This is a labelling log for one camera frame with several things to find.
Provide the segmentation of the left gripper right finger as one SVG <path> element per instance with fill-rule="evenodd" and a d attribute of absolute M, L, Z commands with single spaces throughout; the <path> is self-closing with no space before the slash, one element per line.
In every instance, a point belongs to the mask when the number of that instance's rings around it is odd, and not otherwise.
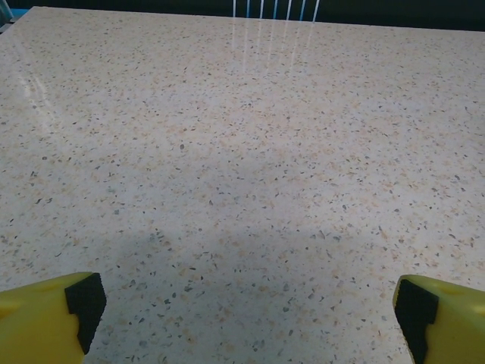
<path fill-rule="evenodd" d="M 403 275 L 393 309 L 414 363 L 484 362 L 483 291 Z"/>

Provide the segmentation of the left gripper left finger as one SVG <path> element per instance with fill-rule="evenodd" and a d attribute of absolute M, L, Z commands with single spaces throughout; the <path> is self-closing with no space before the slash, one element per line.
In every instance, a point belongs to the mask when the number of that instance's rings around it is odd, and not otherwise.
<path fill-rule="evenodd" d="M 107 299 L 99 273 L 77 272 L 1 292 L 2 363 L 81 363 Z"/>

